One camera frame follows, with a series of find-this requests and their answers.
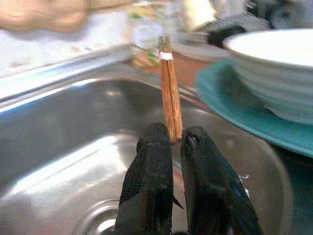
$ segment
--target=sink basin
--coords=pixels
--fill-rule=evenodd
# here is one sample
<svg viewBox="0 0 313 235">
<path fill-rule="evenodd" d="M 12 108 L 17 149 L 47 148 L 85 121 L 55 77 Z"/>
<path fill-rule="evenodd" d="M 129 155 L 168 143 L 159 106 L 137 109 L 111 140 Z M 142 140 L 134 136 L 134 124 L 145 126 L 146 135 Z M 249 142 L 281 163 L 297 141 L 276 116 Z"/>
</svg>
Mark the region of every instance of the sink basin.
<svg viewBox="0 0 313 235">
<path fill-rule="evenodd" d="M 267 235 L 286 234 L 288 175 L 272 147 L 180 90 L 184 127 L 202 126 L 244 180 Z M 158 77 L 115 65 L 0 104 L 0 234 L 112 234 L 124 175 L 139 135 L 164 122 Z M 175 197 L 185 207 L 180 145 Z M 173 231 L 186 231 L 173 206 Z"/>
</svg>

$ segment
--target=stacked dishes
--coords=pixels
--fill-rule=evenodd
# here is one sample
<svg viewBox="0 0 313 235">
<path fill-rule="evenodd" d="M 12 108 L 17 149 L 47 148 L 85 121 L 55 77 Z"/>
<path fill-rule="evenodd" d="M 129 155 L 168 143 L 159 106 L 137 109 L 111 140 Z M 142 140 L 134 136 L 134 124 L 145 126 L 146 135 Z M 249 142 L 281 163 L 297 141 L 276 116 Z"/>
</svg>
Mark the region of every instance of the stacked dishes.
<svg viewBox="0 0 313 235">
<path fill-rule="evenodd" d="M 238 78 L 277 116 L 313 124 L 313 29 L 227 38 Z"/>
</svg>

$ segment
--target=sink drain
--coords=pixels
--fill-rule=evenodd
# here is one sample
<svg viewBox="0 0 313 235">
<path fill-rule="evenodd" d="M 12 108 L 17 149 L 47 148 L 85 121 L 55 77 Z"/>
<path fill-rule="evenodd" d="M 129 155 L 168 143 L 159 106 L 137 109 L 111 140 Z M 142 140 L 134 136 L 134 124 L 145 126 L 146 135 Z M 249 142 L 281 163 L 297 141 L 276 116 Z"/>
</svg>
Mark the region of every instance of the sink drain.
<svg viewBox="0 0 313 235">
<path fill-rule="evenodd" d="M 97 203 L 85 213 L 74 234 L 112 235 L 117 213 L 118 200 Z"/>
</svg>

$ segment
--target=metal surface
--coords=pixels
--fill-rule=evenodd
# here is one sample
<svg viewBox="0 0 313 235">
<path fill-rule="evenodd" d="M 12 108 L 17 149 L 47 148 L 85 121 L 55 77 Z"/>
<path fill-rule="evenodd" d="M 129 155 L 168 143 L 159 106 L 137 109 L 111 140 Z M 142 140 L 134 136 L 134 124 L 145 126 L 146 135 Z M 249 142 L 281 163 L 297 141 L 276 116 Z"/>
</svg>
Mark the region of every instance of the metal surface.
<svg viewBox="0 0 313 235">
<path fill-rule="evenodd" d="M 103 66 L 128 60 L 131 56 L 130 45 L 124 44 L 1 78 L 0 101 Z"/>
<path fill-rule="evenodd" d="M 292 192 L 272 147 L 211 113 L 192 91 L 180 96 L 184 127 L 202 126 L 249 175 L 244 185 L 265 234 L 285 234 Z M 0 234 L 97 234 L 101 220 L 110 228 L 138 136 L 156 121 L 164 122 L 159 78 L 125 65 L 1 103 Z M 185 207 L 179 159 L 177 144 L 174 191 Z M 186 229 L 186 211 L 173 206 L 173 231 Z"/>
</svg>

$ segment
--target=white tape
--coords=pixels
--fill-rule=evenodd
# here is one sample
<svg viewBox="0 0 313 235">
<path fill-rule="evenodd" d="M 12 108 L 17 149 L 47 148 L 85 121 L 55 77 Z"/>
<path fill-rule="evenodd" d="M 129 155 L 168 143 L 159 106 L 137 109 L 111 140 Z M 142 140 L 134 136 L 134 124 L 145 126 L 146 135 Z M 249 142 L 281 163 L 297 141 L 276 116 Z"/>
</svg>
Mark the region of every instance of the white tape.
<svg viewBox="0 0 313 235">
<path fill-rule="evenodd" d="M 161 51 L 159 58 L 160 60 L 173 60 L 173 54 Z"/>
<path fill-rule="evenodd" d="M 246 176 L 238 175 L 238 176 L 239 176 L 239 179 L 240 179 L 241 183 L 243 183 L 243 179 L 246 180 L 246 179 L 248 179 L 250 177 L 249 175 L 246 175 Z M 245 188 L 245 191 L 246 191 L 247 196 L 250 198 L 249 190 Z"/>
</svg>

